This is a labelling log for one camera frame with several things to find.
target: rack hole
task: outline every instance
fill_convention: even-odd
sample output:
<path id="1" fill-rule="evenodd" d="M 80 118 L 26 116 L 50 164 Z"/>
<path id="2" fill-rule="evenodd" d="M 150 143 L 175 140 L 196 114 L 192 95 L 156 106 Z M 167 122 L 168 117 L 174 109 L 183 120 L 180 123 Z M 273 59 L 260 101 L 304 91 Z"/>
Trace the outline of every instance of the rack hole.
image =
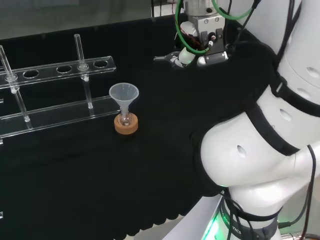
<path id="1" fill-rule="evenodd" d="M 68 72 L 70 72 L 72 69 L 71 66 L 66 65 L 66 66 L 59 66 L 56 68 L 57 72 L 61 73 L 61 74 L 66 74 Z"/>
<path id="2" fill-rule="evenodd" d="M 96 68 L 105 68 L 105 67 L 108 65 L 108 62 L 107 62 L 107 61 L 103 61 L 103 60 L 95 61 L 95 62 L 93 63 L 93 65 L 94 65 Z"/>
<path id="3" fill-rule="evenodd" d="M 37 70 L 30 70 L 30 71 L 25 71 L 23 73 L 23 76 L 26 78 L 26 79 L 33 79 L 35 78 L 36 76 L 39 75 L 39 72 Z"/>

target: test tube rack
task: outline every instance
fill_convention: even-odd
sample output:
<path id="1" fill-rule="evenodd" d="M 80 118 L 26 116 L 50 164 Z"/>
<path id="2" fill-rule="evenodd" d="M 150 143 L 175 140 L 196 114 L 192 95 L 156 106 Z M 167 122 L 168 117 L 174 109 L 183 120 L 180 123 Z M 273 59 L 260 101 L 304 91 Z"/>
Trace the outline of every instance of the test tube rack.
<path id="1" fill-rule="evenodd" d="M 7 56 L 0 45 L 0 90 L 8 89 L 14 95 L 20 112 L 0 116 L 0 145 L 4 139 L 24 133 L 71 124 L 107 115 L 118 114 L 120 108 L 109 96 L 91 97 L 90 75 L 106 74 L 116 70 L 112 56 L 85 59 L 79 34 L 74 35 L 78 60 L 11 70 Z M 86 100 L 27 110 L 20 87 L 49 81 L 81 78 Z"/>

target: funnel stem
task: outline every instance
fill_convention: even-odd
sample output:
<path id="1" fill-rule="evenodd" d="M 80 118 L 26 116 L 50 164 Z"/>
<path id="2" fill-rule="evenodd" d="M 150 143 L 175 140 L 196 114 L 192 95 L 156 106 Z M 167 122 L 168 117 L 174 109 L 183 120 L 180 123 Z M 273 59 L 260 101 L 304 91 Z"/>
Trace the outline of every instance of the funnel stem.
<path id="1" fill-rule="evenodd" d="M 129 113 L 129 107 L 120 107 L 122 119 L 125 119 L 127 114 Z"/>

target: transparent funnel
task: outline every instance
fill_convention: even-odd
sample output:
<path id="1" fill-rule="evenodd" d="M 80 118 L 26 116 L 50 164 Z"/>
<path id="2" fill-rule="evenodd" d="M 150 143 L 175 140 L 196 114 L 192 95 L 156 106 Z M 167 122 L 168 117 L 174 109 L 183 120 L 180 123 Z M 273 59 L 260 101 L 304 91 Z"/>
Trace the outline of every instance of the transparent funnel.
<path id="1" fill-rule="evenodd" d="M 121 116 L 119 117 L 119 123 L 123 126 L 130 125 L 132 123 L 133 116 L 129 113 L 129 105 L 138 97 L 138 88 L 130 83 L 121 82 L 110 88 L 109 95 L 120 106 Z"/>

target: black strap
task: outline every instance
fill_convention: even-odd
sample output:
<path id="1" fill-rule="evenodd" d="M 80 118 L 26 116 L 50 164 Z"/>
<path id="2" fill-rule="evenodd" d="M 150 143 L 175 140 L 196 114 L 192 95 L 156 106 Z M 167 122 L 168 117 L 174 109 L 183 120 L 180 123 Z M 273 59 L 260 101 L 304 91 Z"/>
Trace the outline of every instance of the black strap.
<path id="1" fill-rule="evenodd" d="M 285 156 L 291 156 L 298 148 L 286 142 L 269 124 L 259 105 L 255 102 L 245 111 L 255 129 L 263 139 L 275 150 Z"/>
<path id="2" fill-rule="evenodd" d="M 240 211 L 237 207 L 233 206 L 233 203 L 231 201 L 228 201 L 227 199 L 225 202 L 226 202 L 226 205 L 228 206 L 229 209 L 235 209 L 235 211 L 236 211 L 235 214 L 238 215 L 239 218 L 242 218 L 242 219 L 244 219 L 246 221 L 250 221 L 250 222 L 266 222 L 266 221 L 272 220 L 272 219 L 276 218 L 282 210 L 282 208 L 281 208 L 279 211 L 277 211 L 276 213 L 269 215 L 269 216 L 258 216 L 258 215 L 253 215 L 253 214 L 250 214 L 247 212 Z"/>
<path id="3" fill-rule="evenodd" d="M 232 234 L 241 240 L 270 240 L 275 235 L 278 229 L 278 218 L 274 217 L 272 223 L 270 223 L 268 226 L 263 228 L 255 228 L 253 229 L 252 233 L 250 227 L 241 225 L 241 223 L 235 221 L 228 214 L 224 200 L 222 200 L 220 204 L 220 214 L 226 227 L 228 229 L 231 228 Z"/>
<path id="4" fill-rule="evenodd" d="M 288 87 L 288 82 L 282 76 L 273 79 L 270 87 L 273 95 L 277 98 L 282 98 L 288 104 L 305 114 L 320 118 L 320 105 L 310 102 L 292 91 Z"/>

